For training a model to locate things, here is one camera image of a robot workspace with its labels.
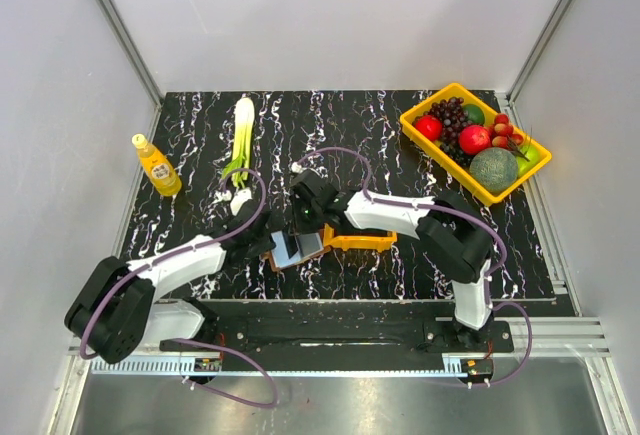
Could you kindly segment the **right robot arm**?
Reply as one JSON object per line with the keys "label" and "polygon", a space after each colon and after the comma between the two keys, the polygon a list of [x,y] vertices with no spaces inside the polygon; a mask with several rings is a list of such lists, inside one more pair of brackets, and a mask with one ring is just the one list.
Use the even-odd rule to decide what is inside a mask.
{"label": "right robot arm", "polygon": [[328,225],[339,232],[394,232],[418,240],[429,261],[451,282],[457,343],[475,351],[489,341],[485,276],[493,238],[464,200],[457,194],[409,198],[341,191],[313,169],[295,164],[292,172],[291,202],[299,229]]}

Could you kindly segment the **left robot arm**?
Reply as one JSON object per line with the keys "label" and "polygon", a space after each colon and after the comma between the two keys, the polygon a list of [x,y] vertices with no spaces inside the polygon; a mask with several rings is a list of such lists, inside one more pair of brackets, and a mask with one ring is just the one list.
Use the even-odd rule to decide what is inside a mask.
{"label": "left robot arm", "polygon": [[184,339],[193,349],[213,345],[217,327],[196,302],[159,305],[173,290],[274,247],[270,211],[247,201],[209,233],[159,255],[124,261],[102,259],[72,302],[65,327],[80,339],[86,360],[125,360],[139,345]]}

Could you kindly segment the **brown leather card holder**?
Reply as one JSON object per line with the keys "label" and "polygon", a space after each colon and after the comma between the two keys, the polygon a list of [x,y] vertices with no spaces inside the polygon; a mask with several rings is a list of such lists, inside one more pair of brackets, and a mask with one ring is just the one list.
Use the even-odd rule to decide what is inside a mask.
{"label": "brown leather card holder", "polygon": [[308,260],[320,257],[330,248],[323,244],[320,232],[291,234],[284,231],[273,232],[271,240],[274,247],[261,256],[272,271],[278,272],[301,265]]}

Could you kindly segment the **small orange plastic bin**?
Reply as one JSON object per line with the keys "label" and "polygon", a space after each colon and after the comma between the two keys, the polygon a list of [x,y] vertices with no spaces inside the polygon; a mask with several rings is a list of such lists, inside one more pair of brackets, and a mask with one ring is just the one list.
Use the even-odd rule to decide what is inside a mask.
{"label": "small orange plastic bin", "polygon": [[374,250],[384,252],[390,250],[396,241],[397,233],[390,231],[373,233],[360,230],[352,234],[340,234],[328,224],[322,230],[323,246],[331,250]]}

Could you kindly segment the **striped edge credit card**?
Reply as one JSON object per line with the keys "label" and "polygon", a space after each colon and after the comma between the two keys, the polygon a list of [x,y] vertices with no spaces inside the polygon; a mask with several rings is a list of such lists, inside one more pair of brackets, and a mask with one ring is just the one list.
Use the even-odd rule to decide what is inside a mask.
{"label": "striped edge credit card", "polygon": [[297,236],[293,233],[284,232],[283,242],[288,259],[294,258],[299,253],[299,244]]}

